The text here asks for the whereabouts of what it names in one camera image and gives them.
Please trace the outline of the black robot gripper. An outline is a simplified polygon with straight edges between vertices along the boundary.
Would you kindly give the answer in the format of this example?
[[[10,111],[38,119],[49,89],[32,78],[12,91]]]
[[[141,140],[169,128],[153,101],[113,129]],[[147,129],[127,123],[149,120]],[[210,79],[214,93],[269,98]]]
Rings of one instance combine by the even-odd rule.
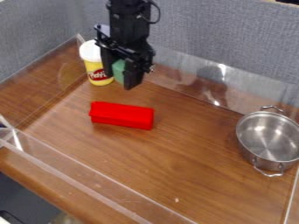
[[[145,72],[154,63],[155,49],[147,43],[150,36],[153,0],[107,0],[110,26],[95,26],[97,45],[107,77],[114,76],[113,65],[126,60],[125,88],[130,90],[142,84]]]

